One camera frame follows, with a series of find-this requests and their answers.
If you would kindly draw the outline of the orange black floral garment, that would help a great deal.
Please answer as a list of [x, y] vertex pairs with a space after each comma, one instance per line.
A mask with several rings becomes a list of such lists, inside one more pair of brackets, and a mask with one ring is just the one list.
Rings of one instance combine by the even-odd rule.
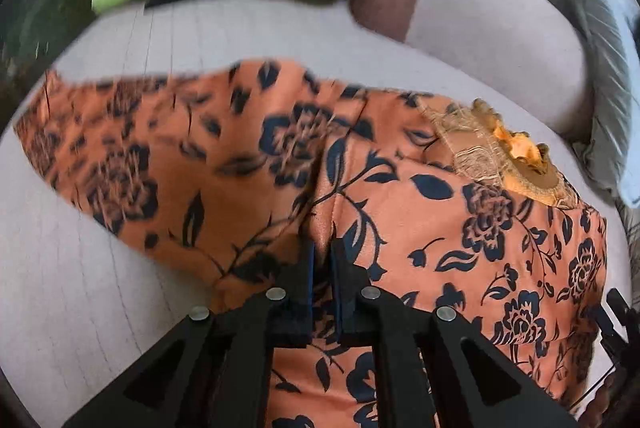
[[215, 314], [276, 284], [312, 241], [311, 341], [274, 350], [262, 427], [382, 427], [371, 348], [336, 339], [334, 239], [408, 307], [454, 309], [574, 417], [606, 224], [548, 147], [484, 102], [277, 60], [77, 85], [51, 71], [14, 130], [58, 195], [200, 279]]

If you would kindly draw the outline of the pink quilted bed cover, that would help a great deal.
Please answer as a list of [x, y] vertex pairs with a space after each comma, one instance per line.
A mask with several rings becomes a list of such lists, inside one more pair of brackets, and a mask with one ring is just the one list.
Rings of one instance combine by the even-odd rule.
[[585, 312], [627, 284], [625, 234], [561, 137], [344, 3], [199, 0], [100, 18], [3, 135], [2, 370], [61, 426], [304, 236], [563, 405], [608, 369]]

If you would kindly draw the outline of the light blue grey pillow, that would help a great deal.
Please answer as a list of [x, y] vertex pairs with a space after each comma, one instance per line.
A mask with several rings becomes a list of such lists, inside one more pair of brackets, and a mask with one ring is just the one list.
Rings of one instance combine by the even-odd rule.
[[593, 91], [589, 140], [579, 148], [593, 182], [629, 208], [639, 206], [639, 54], [613, 0], [548, 0], [574, 26]]

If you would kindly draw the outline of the pink quilted bed bolster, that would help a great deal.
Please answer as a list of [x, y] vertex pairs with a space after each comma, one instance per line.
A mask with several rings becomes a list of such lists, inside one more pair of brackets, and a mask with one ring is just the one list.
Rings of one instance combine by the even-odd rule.
[[349, 0], [364, 28], [457, 68], [567, 140], [587, 140], [593, 89], [570, 21], [548, 0]]

